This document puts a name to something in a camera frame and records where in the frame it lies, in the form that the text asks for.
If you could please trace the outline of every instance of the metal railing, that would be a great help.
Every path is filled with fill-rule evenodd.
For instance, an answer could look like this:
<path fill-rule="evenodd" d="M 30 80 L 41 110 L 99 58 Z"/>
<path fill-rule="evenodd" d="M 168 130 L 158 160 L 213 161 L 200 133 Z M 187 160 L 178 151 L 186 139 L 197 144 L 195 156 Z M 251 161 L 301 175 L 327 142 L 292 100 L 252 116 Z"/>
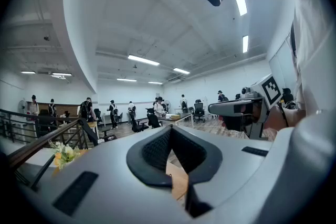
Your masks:
<path fill-rule="evenodd" d="M 12 140 L 13 143 L 27 144 L 77 119 L 34 116 L 0 109 L 0 135 Z M 62 134 L 60 137 L 54 139 L 54 141 L 60 140 L 60 142 L 64 143 L 68 139 L 68 136 L 72 136 L 72 139 L 74 138 L 74 134 L 78 133 L 79 125 L 77 124 L 66 134 Z M 71 142 L 78 143 L 78 140 L 72 139 Z"/>
<path fill-rule="evenodd" d="M 64 145 L 69 145 L 71 148 L 78 146 L 80 149 L 88 149 L 88 144 L 85 135 L 92 140 L 94 146 L 98 145 L 97 135 L 89 127 L 85 119 L 80 118 L 52 118 L 47 116 L 33 116 L 15 113 L 0 109 L 0 125 L 2 136 L 9 138 L 13 143 L 24 142 L 26 145 L 12 152 L 7 156 L 10 169 L 15 173 L 18 181 L 29 186 L 31 189 L 36 190 L 37 183 L 42 178 L 50 164 L 53 162 L 55 155 L 53 154 L 50 159 L 43 165 L 43 167 L 35 175 L 34 179 L 28 181 L 17 169 L 23 165 L 29 158 L 40 151 L 43 147 L 49 147 L 49 141 L 61 141 Z M 64 121 L 68 123 L 55 125 L 53 121 Z M 26 135 L 24 133 L 17 133 L 14 130 L 22 130 L 33 132 L 34 135 Z M 69 130 L 75 130 L 73 133 L 68 133 Z M 29 137 L 31 141 L 22 140 L 19 137 Z"/>

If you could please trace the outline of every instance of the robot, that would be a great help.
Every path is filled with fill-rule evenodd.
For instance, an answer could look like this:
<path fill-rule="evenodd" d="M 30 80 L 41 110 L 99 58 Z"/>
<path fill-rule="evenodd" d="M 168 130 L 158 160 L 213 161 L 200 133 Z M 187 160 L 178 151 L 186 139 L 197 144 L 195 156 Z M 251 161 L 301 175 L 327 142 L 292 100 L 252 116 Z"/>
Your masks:
<path fill-rule="evenodd" d="M 208 111 L 223 116 L 230 130 L 244 131 L 250 139 L 267 139 L 261 137 L 264 123 L 270 109 L 278 104 L 282 97 L 274 77 L 269 74 L 250 87 L 244 87 L 241 92 L 238 100 L 210 104 Z M 252 114 L 254 106 L 260 110 L 258 118 Z"/>
<path fill-rule="evenodd" d="M 209 110 L 239 119 L 233 127 L 248 127 L 255 136 L 280 98 L 269 75 L 243 88 L 241 99 L 210 104 Z M 254 103 L 261 107 L 256 122 L 250 118 Z M 336 136 L 328 122 L 334 114 L 306 118 L 295 129 L 281 130 L 273 143 L 163 126 L 102 143 L 37 194 L 23 191 L 50 222 L 284 223 L 329 194 L 334 182 L 324 187 Z M 188 174 L 184 207 L 174 200 L 172 178 L 165 173 L 171 150 Z"/>

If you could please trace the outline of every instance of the ceiling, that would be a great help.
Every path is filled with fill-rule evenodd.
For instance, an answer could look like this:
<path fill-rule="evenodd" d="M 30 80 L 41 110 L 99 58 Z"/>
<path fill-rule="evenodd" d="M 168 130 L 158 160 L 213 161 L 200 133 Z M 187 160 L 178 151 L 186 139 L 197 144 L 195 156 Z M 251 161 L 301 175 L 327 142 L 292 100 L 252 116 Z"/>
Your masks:
<path fill-rule="evenodd" d="M 246 0 L 246 5 L 247 14 L 240 16 L 235 0 L 223 0 L 220 7 L 207 0 L 107 0 L 94 57 L 98 78 L 166 82 L 181 76 L 173 68 L 190 71 L 183 75 L 190 78 L 263 58 L 281 0 Z M 18 70 L 75 72 L 52 26 L 46 0 L 12 0 L 0 33 L 3 58 Z M 245 54 L 244 35 L 249 35 Z M 128 60 L 129 54 L 160 65 Z"/>

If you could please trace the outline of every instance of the black strip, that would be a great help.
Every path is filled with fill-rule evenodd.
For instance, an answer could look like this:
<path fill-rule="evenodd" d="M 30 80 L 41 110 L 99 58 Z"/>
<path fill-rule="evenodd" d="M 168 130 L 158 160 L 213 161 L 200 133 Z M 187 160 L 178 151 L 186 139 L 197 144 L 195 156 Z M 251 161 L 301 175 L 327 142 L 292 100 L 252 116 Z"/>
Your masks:
<path fill-rule="evenodd" d="M 98 174 L 92 172 L 83 172 L 76 180 L 61 194 L 53 203 L 58 210 L 72 216 L 77 207 L 96 181 Z"/>
<path fill-rule="evenodd" d="M 281 110 L 281 114 L 282 114 L 282 117 L 283 117 L 283 119 L 285 120 L 285 122 L 286 122 L 286 127 L 289 127 L 288 126 L 288 122 L 287 122 L 287 118 L 286 118 L 286 115 L 285 115 L 285 112 L 283 111 L 283 108 L 282 108 L 282 106 L 281 106 L 281 104 L 278 102 L 278 106 L 279 106 L 279 108 L 280 108 L 280 110 Z"/>
<path fill-rule="evenodd" d="M 244 147 L 241 151 L 251 153 L 251 154 L 254 154 L 254 155 L 259 155 L 259 156 L 262 156 L 262 157 L 266 157 L 266 155 L 268 153 L 268 151 L 260 150 L 258 148 L 250 147 L 250 146 Z"/>

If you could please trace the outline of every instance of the cardboard box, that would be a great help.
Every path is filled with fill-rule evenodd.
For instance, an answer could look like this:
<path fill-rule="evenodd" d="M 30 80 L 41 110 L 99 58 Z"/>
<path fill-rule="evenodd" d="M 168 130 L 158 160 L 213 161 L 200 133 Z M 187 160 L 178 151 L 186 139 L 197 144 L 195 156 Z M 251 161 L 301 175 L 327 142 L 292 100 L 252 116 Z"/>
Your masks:
<path fill-rule="evenodd" d="M 181 115 L 172 115 L 172 120 L 179 120 L 181 118 Z"/>

